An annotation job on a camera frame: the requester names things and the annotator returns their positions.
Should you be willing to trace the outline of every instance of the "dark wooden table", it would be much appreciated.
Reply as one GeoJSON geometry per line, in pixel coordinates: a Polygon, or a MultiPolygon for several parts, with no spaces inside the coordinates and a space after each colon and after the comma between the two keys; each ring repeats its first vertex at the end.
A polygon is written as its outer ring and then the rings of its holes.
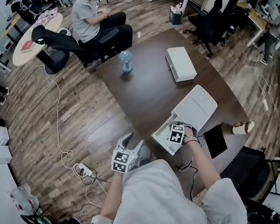
{"type": "MultiPolygon", "coordinates": [[[[133,54],[131,60],[133,71],[130,74],[123,74],[123,63],[118,56],[100,65],[97,68],[98,74],[156,157],[167,160],[176,171],[185,195],[189,196],[194,171],[190,168],[186,172],[179,172],[175,167],[191,160],[190,150],[188,147],[182,147],[171,156],[151,137],[152,133],[170,117],[170,112],[192,88],[197,84],[201,85],[214,98],[218,107],[199,135],[224,123],[222,130],[228,149],[212,159],[216,169],[221,173],[248,139],[247,135],[232,134],[232,125],[249,119],[215,68],[190,43],[189,39],[185,39],[176,30],[164,31],[132,46],[129,50],[133,54]],[[185,47],[197,72],[194,80],[175,82],[165,58],[166,50],[171,47],[185,47]]],[[[203,138],[201,139],[203,149],[210,157],[208,147],[203,138]]],[[[197,175],[193,195],[203,188],[197,175]]]]}

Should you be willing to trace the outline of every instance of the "trash can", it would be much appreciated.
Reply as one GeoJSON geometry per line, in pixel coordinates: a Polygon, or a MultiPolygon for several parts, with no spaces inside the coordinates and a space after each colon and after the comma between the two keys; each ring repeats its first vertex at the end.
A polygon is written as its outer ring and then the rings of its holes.
{"type": "Polygon", "coordinates": [[[179,25],[182,22],[182,13],[175,14],[171,11],[169,12],[169,20],[171,21],[172,25],[179,25]]]}

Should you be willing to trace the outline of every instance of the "red notebook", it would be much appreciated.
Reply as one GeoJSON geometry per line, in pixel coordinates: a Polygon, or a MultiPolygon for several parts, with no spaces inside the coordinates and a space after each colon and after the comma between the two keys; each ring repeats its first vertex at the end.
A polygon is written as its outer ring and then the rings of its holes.
{"type": "Polygon", "coordinates": [[[35,45],[33,41],[26,41],[25,44],[22,46],[21,52],[31,51],[35,45]]]}

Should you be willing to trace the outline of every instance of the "paper cup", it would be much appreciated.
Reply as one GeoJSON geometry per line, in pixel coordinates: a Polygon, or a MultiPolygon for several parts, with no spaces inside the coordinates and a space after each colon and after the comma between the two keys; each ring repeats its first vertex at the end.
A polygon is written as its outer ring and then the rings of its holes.
{"type": "Polygon", "coordinates": [[[250,135],[254,128],[254,122],[236,123],[232,128],[234,134],[250,135]]]}

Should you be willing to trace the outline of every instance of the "wooden floor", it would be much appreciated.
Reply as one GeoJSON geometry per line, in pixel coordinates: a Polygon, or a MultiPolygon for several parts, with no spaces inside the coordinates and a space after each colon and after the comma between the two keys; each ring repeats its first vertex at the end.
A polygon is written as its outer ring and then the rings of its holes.
{"type": "MultiPolygon", "coordinates": [[[[168,21],[169,7],[181,1],[154,0],[149,3],[135,0],[114,4],[110,8],[114,13],[126,13],[127,23],[133,27],[133,43],[136,44],[172,27],[181,34],[183,29],[192,28],[187,14],[181,25],[173,26],[168,21]]],[[[69,26],[71,8],[60,8],[59,12],[64,16],[63,27],[69,26]]],[[[271,61],[265,66],[259,62],[259,52],[253,47],[246,47],[252,36],[248,29],[238,30],[227,40],[225,47],[212,47],[215,54],[210,62],[230,86],[247,116],[256,124],[246,146],[255,149],[266,147],[266,156],[273,158],[280,154],[280,121],[269,97],[270,109],[267,112],[264,110],[263,95],[256,76],[261,74],[269,84],[277,84],[269,88],[261,80],[264,90],[272,95],[280,115],[279,65],[271,61]]],[[[202,56],[206,55],[204,45],[199,44],[197,48],[202,56]]],[[[34,65],[41,63],[35,59],[21,67],[10,65],[11,74],[0,74],[0,84],[10,88],[6,103],[0,106],[0,118],[8,127],[9,147],[14,157],[11,166],[17,181],[30,185],[43,209],[52,204],[46,216],[57,220],[61,214],[78,210],[87,203],[87,186],[74,176],[72,170],[62,165],[56,133],[58,88],[48,80],[43,67],[32,70],[34,65]]],[[[72,167],[83,162],[95,168],[100,178],[109,180],[112,177],[110,157],[114,146],[121,136],[134,131],[133,126],[102,80],[90,68],[83,68],[74,55],[61,72],[50,77],[61,89],[60,146],[63,151],[74,152],[72,156],[64,154],[64,163],[72,167]]],[[[108,183],[103,182],[102,185],[108,189],[108,183]]],[[[102,204],[105,193],[97,182],[89,188],[88,198],[96,205],[102,204]]],[[[98,209],[87,205],[83,211],[72,215],[87,224],[98,213],[98,209]]]]}

